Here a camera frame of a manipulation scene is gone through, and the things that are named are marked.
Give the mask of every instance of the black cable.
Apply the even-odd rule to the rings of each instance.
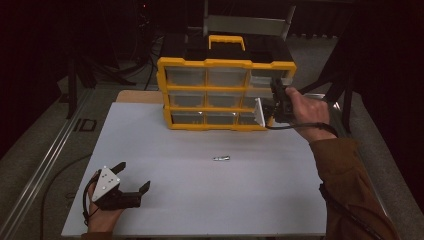
[[[125,75],[125,74],[129,74],[129,73],[133,73],[133,72],[137,71],[138,69],[142,68],[143,66],[144,66],[143,64],[137,63],[136,65],[134,65],[132,67],[128,67],[126,69],[118,70],[118,71],[115,71],[113,73],[116,73],[116,74],[119,74],[119,75]]]
[[[265,128],[270,129],[270,130],[286,130],[286,129],[292,129],[292,128],[307,128],[307,127],[314,127],[314,128],[326,130],[326,131],[334,134],[334,136],[339,137],[339,134],[337,133],[336,129],[334,129],[329,124],[321,123],[321,122],[300,123],[300,124],[293,124],[293,125],[289,125],[289,126],[285,126],[285,127],[270,127],[270,126],[265,125]]]
[[[134,28],[138,29],[138,21],[137,21],[138,8],[137,8],[137,4],[134,0],[132,1],[132,4],[133,4],[133,9],[134,9],[134,15],[136,16]],[[130,58],[131,61],[134,59],[135,53],[137,52],[137,48],[138,48],[138,34],[136,32],[135,33],[135,46],[134,46],[134,50],[133,50],[133,52],[131,54],[131,58]]]
[[[139,70],[139,71],[136,71],[136,72],[134,72],[133,74],[131,74],[131,75],[129,75],[129,76],[125,76],[125,79],[129,79],[129,78],[132,78],[132,77],[134,77],[135,75],[137,75],[137,74],[139,74],[139,73],[141,73],[145,68],[146,68],[146,64],[145,65],[143,65],[143,67]]]
[[[342,204],[337,202],[327,191],[324,184],[321,184],[319,187],[319,191],[321,192],[322,197],[327,202],[328,205],[332,206],[337,212],[342,214],[343,216],[350,219],[357,226],[359,226],[362,230],[368,233],[371,237],[376,240],[384,240],[384,238],[378,234],[368,223],[364,222],[358,216],[353,214],[349,209],[345,208]]]
[[[120,83],[121,85],[136,85],[136,83],[133,82],[129,82],[126,79],[123,79],[122,77],[120,77],[118,74],[112,72],[111,70],[109,70],[108,68],[104,67],[103,65],[97,63],[96,61],[94,61],[93,59],[89,58],[89,57],[83,57],[84,61],[91,65],[95,70],[97,70],[98,72],[105,74],[107,77],[111,78],[112,80]]]
[[[200,35],[200,34],[203,34],[203,29],[196,31],[195,33],[188,33],[188,37],[191,38],[191,37],[195,37],[195,36]]]
[[[152,44],[151,44],[151,46],[150,46],[150,53],[151,54],[153,54],[154,56],[156,56],[156,57],[159,57],[159,54],[158,53],[155,53],[154,51],[153,51],[153,48],[155,47],[155,45],[156,44],[158,44],[158,41],[160,40],[160,39],[162,39],[162,38],[164,38],[164,36],[158,36],[155,40],[153,40],[152,41]]]
[[[94,177],[92,177],[90,179],[90,181],[88,181],[88,184],[85,186],[84,188],[84,192],[82,193],[82,208],[83,208],[83,212],[82,215],[84,216],[84,224],[86,226],[88,226],[88,221],[90,219],[91,216],[93,216],[94,213],[97,212],[97,210],[99,210],[98,208],[96,209],[96,211],[94,211],[91,215],[88,213],[87,210],[87,193],[88,193],[88,189],[90,188],[90,185],[97,182],[99,179],[99,174],[100,172],[97,172],[96,175]]]
[[[236,1],[234,0],[233,1],[233,6],[231,6],[231,10],[230,10],[230,13],[228,14],[228,16],[232,16],[233,15],[233,10],[234,10],[234,7],[236,6]]]
[[[62,169],[59,170],[59,172],[56,173],[56,175],[54,175],[53,179],[50,180],[49,185],[47,185],[47,189],[44,192],[43,195],[43,200],[41,201],[41,213],[40,213],[40,240],[43,240],[44,238],[44,205],[46,202],[46,198],[47,198],[47,194],[50,190],[50,187],[53,185],[53,182],[56,180],[56,178],[63,172],[65,171],[67,168],[69,168],[70,166],[74,165],[75,163],[84,160],[86,158],[89,158],[92,155],[92,153],[85,155],[81,158],[78,158],[77,160],[69,163],[68,165],[66,165],[65,167],[63,167]]]
[[[147,79],[147,83],[146,86],[144,86],[144,91],[146,91],[147,86],[149,86],[150,80],[152,79],[152,74],[153,74],[153,68],[156,67],[155,64],[153,63],[153,59],[152,56],[149,55],[149,59],[152,62],[152,68],[150,68],[150,74],[149,74],[149,78]]]

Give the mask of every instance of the hand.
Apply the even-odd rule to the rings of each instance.
[[[286,88],[286,94],[293,103],[296,124],[301,123],[330,123],[328,105],[324,101],[310,99],[300,94],[296,88]],[[296,128],[296,131],[309,143],[317,140],[336,138],[332,133],[319,128]]]
[[[88,232],[113,232],[116,222],[125,209],[118,209],[112,211],[103,211],[93,203],[93,197],[96,183],[92,183],[88,188],[88,197],[90,198],[89,215],[91,216],[88,221]]]

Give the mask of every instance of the yellow plastic organizer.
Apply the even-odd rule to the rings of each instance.
[[[257,38],[211,35],[193,50],[187,37],[165,37],[157,79],[170,129],[266,130],[254,120],[255,99],[272,98],[271,79],[290,81],[296,65],[281,38]]]

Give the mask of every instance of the white board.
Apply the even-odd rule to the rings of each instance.
[[[230,156],[230,161],[213,157]],[[103,166],[127,162],[120,190],[151,181],[118,236],[322,235],[326,208],[308,143],[294,130],[169,130],[162,105],[113,103],[63,228],[86,232],[82,191]]]

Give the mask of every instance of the metal frame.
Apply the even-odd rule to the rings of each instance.
[[[34,172],[31,179],[22,190],[21,195],[18,197],[9,215],[6,216],[6,220],[0,229],[0,239],[13,239],[16,231],[19,228],[19,225],[24,220],[26,213],[30,209],[32,203],[35,200],[35,197],[37,196],[47,176],[49,175],[50,170],[53,168],[53,165],[58,159],[63,147],[66,144],[66,141],[68,140],[69,135],[72,133],[72,130],[77,123],[85,103],[91,98],[93,93],[94,89],[86,89],[82,93],[81,100],[78,104],[79,107],[76,108],[75,114],[73,114],[71,119],[65,122],[56,139],[44,156],[43,161],[41,161],[37,170]]]
[[[204,4],[203,36],[216,31],[281,36],[285,40],[296,9],[296,6],[291,6],[286,19],[231,17],[209,15],[209,1],[205,0]]]

